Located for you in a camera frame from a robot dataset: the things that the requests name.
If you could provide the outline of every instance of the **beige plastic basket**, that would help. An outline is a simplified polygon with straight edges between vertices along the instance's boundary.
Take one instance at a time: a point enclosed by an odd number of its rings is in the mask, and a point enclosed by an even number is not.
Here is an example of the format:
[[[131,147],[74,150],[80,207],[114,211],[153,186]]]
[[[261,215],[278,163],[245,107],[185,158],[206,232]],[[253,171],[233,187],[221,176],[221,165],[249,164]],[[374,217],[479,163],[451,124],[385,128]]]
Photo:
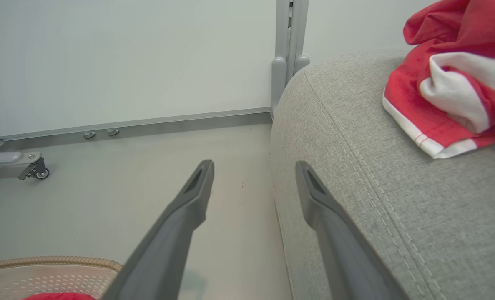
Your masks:
[[[0,300],[41,293],[75,292],[103,296],[121,265],[78,256],[38,256],[0,261]]]

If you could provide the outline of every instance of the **caster wheel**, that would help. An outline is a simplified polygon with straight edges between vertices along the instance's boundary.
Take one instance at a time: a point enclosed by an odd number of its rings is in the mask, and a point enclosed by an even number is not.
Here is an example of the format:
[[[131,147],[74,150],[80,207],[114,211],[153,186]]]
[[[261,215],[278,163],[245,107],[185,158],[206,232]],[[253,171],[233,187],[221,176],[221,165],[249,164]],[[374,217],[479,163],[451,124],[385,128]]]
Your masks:
[[[49,176],[49,169],[45,168],[45,172],[36,172],[34,173],[34,178],[36,179],[40,179],[40,180],[43,180],[43,179],[46,179],[48,176]]]

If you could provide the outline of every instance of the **red and white towel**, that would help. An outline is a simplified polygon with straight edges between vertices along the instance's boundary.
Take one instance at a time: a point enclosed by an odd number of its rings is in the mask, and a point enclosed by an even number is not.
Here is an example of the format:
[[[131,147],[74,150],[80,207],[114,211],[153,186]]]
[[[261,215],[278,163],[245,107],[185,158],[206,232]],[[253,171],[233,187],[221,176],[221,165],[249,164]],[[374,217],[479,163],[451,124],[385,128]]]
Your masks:
[[[403,35],[418,46],[390,74],[385,110],[434,159],[495,143],[495,0],[436,2]]]
[[[79,294],[77,292],[48,292],[28,296],[23,300],[95,300],[90,295]]]

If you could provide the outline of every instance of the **metal stand leg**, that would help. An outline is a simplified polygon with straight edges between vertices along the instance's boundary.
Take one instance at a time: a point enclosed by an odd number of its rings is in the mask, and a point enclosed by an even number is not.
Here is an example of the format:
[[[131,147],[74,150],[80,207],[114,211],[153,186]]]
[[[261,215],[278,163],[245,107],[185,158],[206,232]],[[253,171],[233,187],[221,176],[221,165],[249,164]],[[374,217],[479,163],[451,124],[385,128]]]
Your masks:
[[[95,131],[85,131],[84,132],[84,138],[85,139],[91,139],[95,136]]]
[[[36,179],[46,179],[49,176],[49,169],[45,167],[43,157],[40,157],[37,161],[31,163],[26,169],[19,174],[17,178],[24,180],[27,177],[34,177]]]
[[[106,132],[108,133],[108,135],[110,136],[113,136],[113,135],[117,135],[119,133],[119,129],[116,129],[116,128],[108,128],[106,130]]]

